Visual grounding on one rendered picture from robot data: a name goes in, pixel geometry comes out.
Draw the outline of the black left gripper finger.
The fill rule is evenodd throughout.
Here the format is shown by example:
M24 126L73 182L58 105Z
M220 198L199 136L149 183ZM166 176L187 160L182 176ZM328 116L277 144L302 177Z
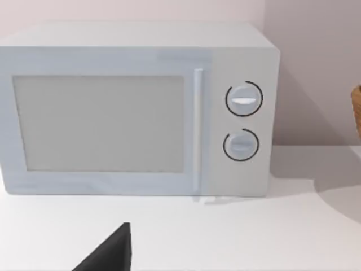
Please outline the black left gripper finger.
M124 222L72 271L131 271L131 227Z

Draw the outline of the brown wicker basket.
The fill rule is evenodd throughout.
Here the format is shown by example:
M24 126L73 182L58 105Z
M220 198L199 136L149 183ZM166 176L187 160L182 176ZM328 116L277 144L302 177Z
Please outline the brown wicker basket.
M356 122L356 129L361 138L361 85L356 86L351 92L351 102Z

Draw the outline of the pale microwave door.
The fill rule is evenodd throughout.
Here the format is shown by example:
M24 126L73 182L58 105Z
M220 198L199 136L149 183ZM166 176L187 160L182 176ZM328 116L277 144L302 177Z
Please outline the pale microwave door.
M0 167L14 195L193 196L193 81L176 47L0 47Z

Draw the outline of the pale microwave oven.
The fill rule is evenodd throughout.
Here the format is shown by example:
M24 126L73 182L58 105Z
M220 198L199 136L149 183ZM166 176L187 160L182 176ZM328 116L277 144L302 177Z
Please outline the pale microwave oven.
M200 194L264 196L267 192L280 52L247 23L176 21L55 21L0 39L0 47L176 47L212 54L206 101L206 149ZM258 107L238 115L228 96L239 86L258 90ZM253 136L255 148L237 160L230 135Z

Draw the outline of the large pale microwave knob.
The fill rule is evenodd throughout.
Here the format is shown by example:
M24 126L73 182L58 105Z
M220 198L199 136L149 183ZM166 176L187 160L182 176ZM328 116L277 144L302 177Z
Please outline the large pale microwave knob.
M258 90L253 86L236 87L228 96L229 107L238 115L252 113L258 107L258 100Z

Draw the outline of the small pale microwave knob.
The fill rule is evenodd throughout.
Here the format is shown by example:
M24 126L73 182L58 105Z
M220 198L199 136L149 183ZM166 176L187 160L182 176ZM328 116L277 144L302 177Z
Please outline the small pale microwave knob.
M252 135L230 135L228 140L228 151L234 159L243 160L250 157L255 148L255 143Z

